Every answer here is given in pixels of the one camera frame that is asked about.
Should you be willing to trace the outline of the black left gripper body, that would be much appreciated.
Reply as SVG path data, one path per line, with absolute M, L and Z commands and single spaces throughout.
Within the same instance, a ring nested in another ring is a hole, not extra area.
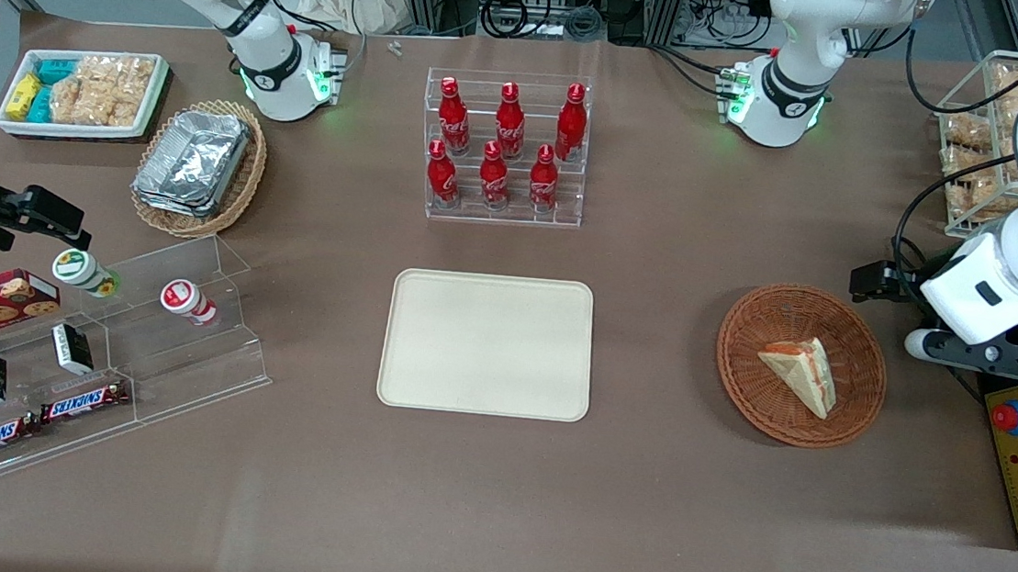
M 925 255 L 917 243 L 899 243 L 896 278 L 900 299 L 923 301 L 919 286 L 944 269 L 956 252 L 957 247 L 947 246 L 934 256 Z

